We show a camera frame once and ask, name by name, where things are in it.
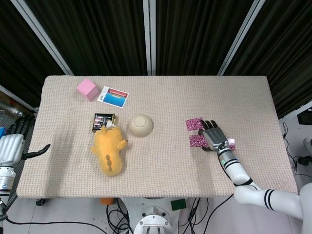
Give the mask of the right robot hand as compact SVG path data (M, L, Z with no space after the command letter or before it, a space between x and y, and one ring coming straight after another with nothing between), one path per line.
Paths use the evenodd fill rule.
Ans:
M219 146L225 148L229 147L227 138L225 137L221 128L214 120L199 120L202 128L198 130L198 134L206 140L207 146L202 146L202 150L206 152L216 152Z

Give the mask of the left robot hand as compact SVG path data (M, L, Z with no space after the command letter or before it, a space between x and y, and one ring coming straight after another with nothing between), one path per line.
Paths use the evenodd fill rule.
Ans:
M19 117L7 130L7 134L0 138L0 166L15 167L21 160L27 160L44 154L49 148L47 144L37 152L24 152L24 143L31 125L35 121L34 115Z

